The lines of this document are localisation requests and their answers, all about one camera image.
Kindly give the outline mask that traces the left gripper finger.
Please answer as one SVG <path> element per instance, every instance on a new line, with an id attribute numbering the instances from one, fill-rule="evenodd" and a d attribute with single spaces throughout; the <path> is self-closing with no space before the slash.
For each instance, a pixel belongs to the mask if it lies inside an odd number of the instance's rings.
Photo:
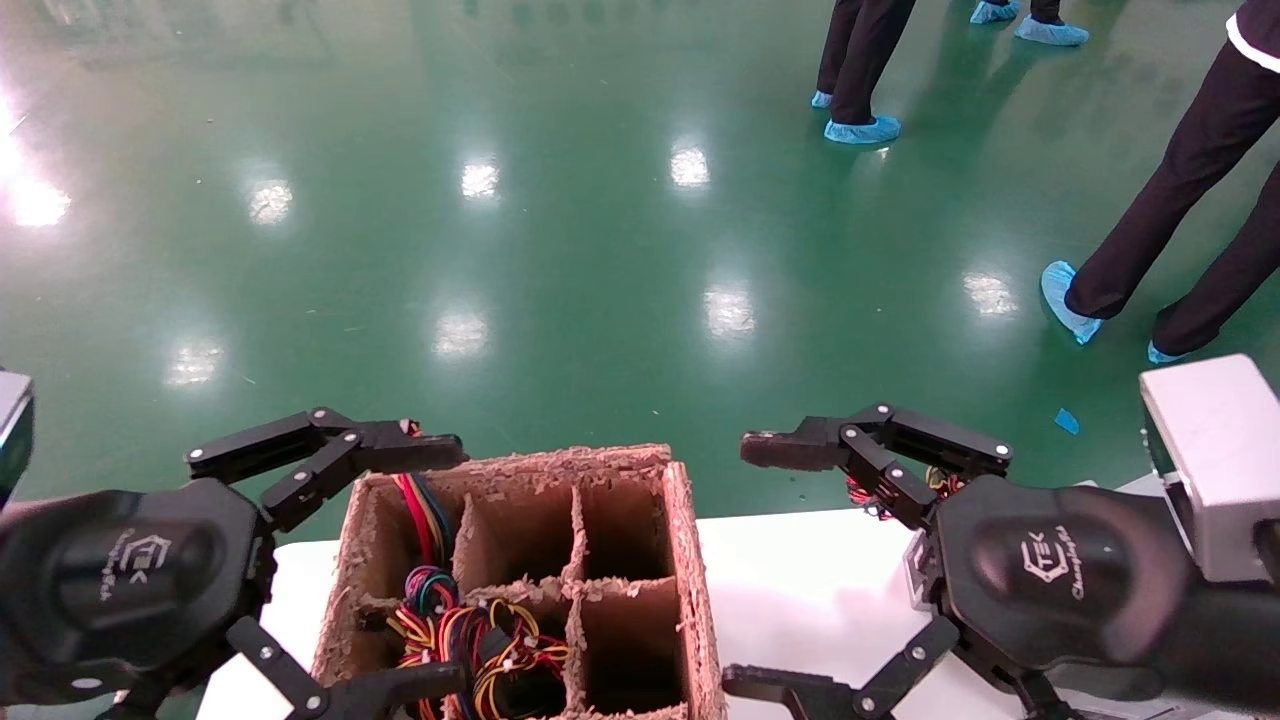
<path id="1" fill-rule="evenodd" d="M 315 407 L 202 443 L 186 455 L 191 479 L 225 486 L 287 470 L 259 501 L 273 530 L 289 532 L 360 477 L 448 470 L 468 461 L 458 436 L 416 421 L 357 421 Z"/>
<path id="2" fill-rule="evenodd" d="M 399 706 L 468 688 L 466 667 L 453 662 L 381 670 L 324 687 L 253 618 L 232 624 L 227 642 L 291 705 L 288 719 L 384 719 Z"/>

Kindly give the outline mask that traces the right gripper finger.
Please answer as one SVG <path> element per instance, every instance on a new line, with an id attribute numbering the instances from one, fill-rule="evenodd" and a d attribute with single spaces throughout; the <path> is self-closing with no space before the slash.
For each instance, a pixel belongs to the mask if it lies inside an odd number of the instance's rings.
<path id="1" fill-rule="evenodd" d="M 931 528 L 942 498 L 904 459 L 972 480 L 1006 477 L 1012 450 L 975 430 L 879 404 L 851 416 L 806 416 L 791 432 L 748 432 L 740 457 L 756 468 L 840 470 L 893 520 L 920 530 Z"/>
<path id="2" fill-rule="evenodd" d="M 895 708 L 959 641 L 959 628 L 934 616 L 863 687 L 741 664 L 722 670 L 721 687 L 733 697 L 782 705 L 792 719 L 892 719 Z"/>

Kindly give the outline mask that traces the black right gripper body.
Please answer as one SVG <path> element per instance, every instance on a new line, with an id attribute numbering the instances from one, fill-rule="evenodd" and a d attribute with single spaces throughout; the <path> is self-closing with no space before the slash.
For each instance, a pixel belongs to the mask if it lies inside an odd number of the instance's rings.
<path id="1" fill-rule="evenodd" d="M 942 610 L 979 673 L 1165 689 L 1157 648 L 1197 570 L 1162 500 L 982 477 L 938 505 L 931 536 Z"/>

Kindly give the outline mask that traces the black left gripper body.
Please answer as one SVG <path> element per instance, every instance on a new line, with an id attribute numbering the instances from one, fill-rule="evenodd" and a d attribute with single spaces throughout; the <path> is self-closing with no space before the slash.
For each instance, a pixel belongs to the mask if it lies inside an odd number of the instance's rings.
<path id="1" fill-rule="evenodd" d="M 163 700 L 233 655 L 275 571 L 273 529 L 218 480 L 20 501 L 3 510 L 3 705 L 118 691 Z"/>

